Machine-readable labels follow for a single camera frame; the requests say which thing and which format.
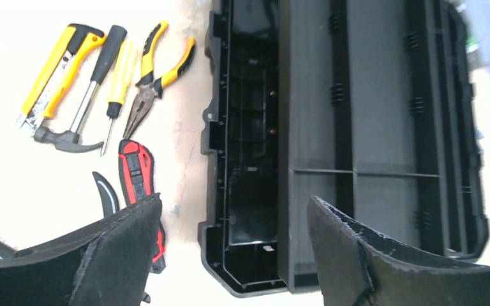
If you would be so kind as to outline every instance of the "screwdriver handle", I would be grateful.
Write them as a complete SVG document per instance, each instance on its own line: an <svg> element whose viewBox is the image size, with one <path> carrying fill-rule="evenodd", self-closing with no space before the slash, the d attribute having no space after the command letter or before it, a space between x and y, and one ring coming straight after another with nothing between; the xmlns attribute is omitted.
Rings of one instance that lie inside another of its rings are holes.
<svg viewBox="0 0 490 306"><path fill-rule="evenodd" d="M91 81L96 82L98 85L104 81L108 75L108 71L115 62L115 58L119 53L121 44L125 40L127 30L118 25L112 25L110 32L106 37L106 42L102 46L102 50L96 60L93 74L91 75Z"/></svg>
<svg viewBox="0 0 490 306"><path fill-rule="evenodd" d="M137 50L134 43L130 40L124 41L119 50L117 62L115 62L114 80L112 82L110 96L108 97L108 111L106 115L111 119L116 119L121 111L127 88L132 79L136 55Z"/></svg>

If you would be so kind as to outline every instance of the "yellow pliers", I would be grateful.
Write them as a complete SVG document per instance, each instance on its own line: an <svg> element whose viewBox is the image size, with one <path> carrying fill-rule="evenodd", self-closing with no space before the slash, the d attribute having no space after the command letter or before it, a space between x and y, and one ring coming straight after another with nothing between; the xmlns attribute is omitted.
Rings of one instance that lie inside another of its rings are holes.
<svg viewBox="0 0 490 306"><path fill-rule="evenodd" d="M144 45L144 52L142 54L142 77L136 86L140 89L134 102L132 109L128 117L125 132L123 133L124 139L130 139L132 134L139 127L143 121L156 98L162 98L163 91L171 83L176 81L186 70L189 68L194 58L196 40L193 37L189 37L187 40L187 47L185 53L181 57L181 60L175 65L173 69L166 72L161 77L155 79L153 70L153 55L155 52L155 45L157 44L160 36L168 29L168 22L161 21L154 29L149 33Z"/></svg>

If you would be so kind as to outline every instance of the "hammer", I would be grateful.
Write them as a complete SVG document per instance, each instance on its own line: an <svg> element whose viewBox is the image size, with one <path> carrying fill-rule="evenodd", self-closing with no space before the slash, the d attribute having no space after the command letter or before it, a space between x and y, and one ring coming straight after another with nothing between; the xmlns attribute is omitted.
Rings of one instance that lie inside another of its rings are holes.
<svg viewBox="0 0 490 306"><path fill-rule="evenodd" d="M95 143L94 145L81 145L79 130L84 123L87 111L93 102L94 96L98 87L104 81L110 68L115 62L121 44L125 40L127 31L118 25L113 25L108 33L106 42L102 46L102 50L96 60L93 74L91 75L91 81L85 92L82 103L78 108L76 116L72 121L70 129L62 133L55 133L45 126L40 126L34 132L34 140L40 143L53 143L57 150L65 151L69 153L84 153L92 150L96 150L102 147L104 142Z"/></svg>

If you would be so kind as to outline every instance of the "yellow screwdriver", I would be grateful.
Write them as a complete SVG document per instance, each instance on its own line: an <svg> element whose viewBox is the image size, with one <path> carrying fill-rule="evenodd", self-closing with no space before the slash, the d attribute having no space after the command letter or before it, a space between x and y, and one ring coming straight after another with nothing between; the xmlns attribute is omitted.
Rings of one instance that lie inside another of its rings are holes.
<svg viewBox="0 0 490 306"><path fill-rule="evenodd" d="M112 89L110 91L110 97L108 98L108 110L106 111L106 116L110 118L110 124L108 131L106 132L104 145L100 150L101 157L106 153L110 134L112 133L112 128L114 126L114 120L119 117L119 112L123 106L124 97L134 71L136 53L137 49L135 48L134 43L130 40L124 41L121 45L121 49L119 50L117 62L115 63Z"/></svg>

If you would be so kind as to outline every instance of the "plastic toolbox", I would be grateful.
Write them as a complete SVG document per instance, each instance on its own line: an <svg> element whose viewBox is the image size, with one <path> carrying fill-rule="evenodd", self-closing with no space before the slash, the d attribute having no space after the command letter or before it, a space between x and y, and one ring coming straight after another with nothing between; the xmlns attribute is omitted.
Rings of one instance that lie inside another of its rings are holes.
<svg viewBox="0 0 490 306"><path fill-rule="evenodd" d="M278 270L290 290L318 285L312 195L423 251L477 259L489 232L456 9L440 0L279 7Z"/></svg>
<svg viewBox="0 0 490 306"><path fill-rule="evenodd" d="M231 294L286 291L277 272L278 2L213 1L206 35L213 99L202 262Z"/></svg>
<svg viewBox="0 0 490 306"><path fill-rule="evenodd" d="M198 241L231 294L318 289L310 196L425 251L481 253L464 27L408 2L213 1Z"/></svg>

